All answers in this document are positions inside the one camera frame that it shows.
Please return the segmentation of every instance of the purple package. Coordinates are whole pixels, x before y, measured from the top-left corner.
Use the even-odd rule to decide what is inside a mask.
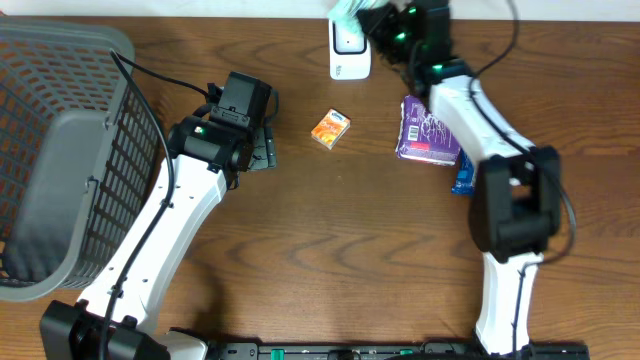
[[[396,146],[398,157],[437,165],[454,165],[459,153],[460,144],[444,123],[428,112],[419,99],[405,96]]]

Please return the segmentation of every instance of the blue package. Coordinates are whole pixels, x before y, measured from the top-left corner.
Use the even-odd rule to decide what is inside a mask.
[[[451,188],[451,193],[456,195],[473,195],[476,185],[476,174],[471,159],[460,150],[460,170],[456,176],[456,182]]]

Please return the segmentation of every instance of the gray plastic basket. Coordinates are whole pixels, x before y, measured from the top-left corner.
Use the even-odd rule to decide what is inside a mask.
[[[140,212],[157,140],[110,48],[133,59],[111,28],[0,18],[0,300],[87,286]]]

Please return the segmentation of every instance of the green connector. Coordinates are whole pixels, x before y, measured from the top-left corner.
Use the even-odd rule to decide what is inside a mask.
[[[284,360],[284,350],[271,350],[271,360]]]

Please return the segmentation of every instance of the wooden table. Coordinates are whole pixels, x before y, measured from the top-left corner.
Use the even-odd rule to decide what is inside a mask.
[[[421,342],[468,337],[481,305],[481,256],[456,168],[396,158],[400,79],[376,61],[367,80],[329,78],[326,21],[69,18],[124,31],[136,59],[204,85],[229,71],[280,91],[278,167],[245,174],[205,221],[167,294],[170,326],[265,342]],[[478,67],[508,22],[457,21],[456,52]],[[535,340],[584,340],[592,359],[640,354],[640,26],[525,23],[520,45],[483,78],[507,119],[563,156],[578,214],[573,254],[540,271]],[[190,90],[136,74],[167,125],[200,105]],[[310,130],[329,108],[353,119],[328,151]],[[553,239],[562,246],[566,226]],[[38,321],[59,290],[2,303],[0,358],[43,356]]]

